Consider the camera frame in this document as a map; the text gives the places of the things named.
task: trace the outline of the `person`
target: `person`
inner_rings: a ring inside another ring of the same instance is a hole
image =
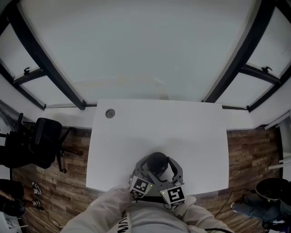
[[[195,197],[187,197],[184,204],[169,210],[160,203],[133,202],[129,187],[110,189],[70,220],[62,233],[205,233],[209,228],[232,232],[209,211],[195,205]]]
[[[36,182],[32,182],[32,187],[23,186],[21,182],[0,179],[0,211],[3,211],[7,200],[15,201],[19,199],[23,201],[26,208],[39,207],[39,200],[25,200],[24,195],[39,194],[41,195],[41,189]]]
[[[275,221],[285,215],[285,213],[281,212],[280,202],[267,202],[256,194],[244,196],[243,204],[232,203],[231,208],[233,212],[262,221]]]
[[[16,143],[20,140],[17,133],[10,132],[9,139],[6,146],[0,146],[0,165],[18,168],[36,162],[35,154],[28,147]]]

